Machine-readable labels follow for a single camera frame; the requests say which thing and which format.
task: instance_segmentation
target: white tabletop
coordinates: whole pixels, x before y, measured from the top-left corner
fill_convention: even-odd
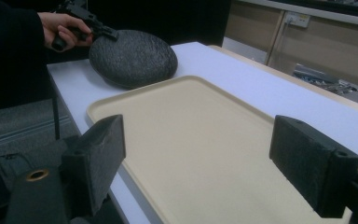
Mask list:
[[[269,116],[301,119],[358,154],[358,104],[200,43],[172,48],[178,58],[174,77],[202,77]],[[89,60],[50,64],[48,70],[80,133],[92,125],[86,112],[91,103],[126,91],[105,83]],[[130,203],[134,200],[120,176],[115,178],[112,190],[119,201],[120,196],[130,197],[125,199]],[[130,203],[120,203],[126,216],[132,218],[130,222],[147,222],[140,208]]]

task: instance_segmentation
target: plastic tray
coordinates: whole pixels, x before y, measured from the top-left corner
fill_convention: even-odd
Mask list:
[[[273,118],[199,77],[89,106],[122,114],[123,165],[164,223],[348,223],[322,219],[269,159]]]

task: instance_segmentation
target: screw hole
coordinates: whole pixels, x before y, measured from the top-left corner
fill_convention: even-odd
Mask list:
[[[37,171],[33,171],[30,174],[27,175],[27,181],[36,181],[36,180],[41,180],[43,178],[45,178],[46,176],[48,176],[48,170],[44,169],[44,170],[37,170]]]

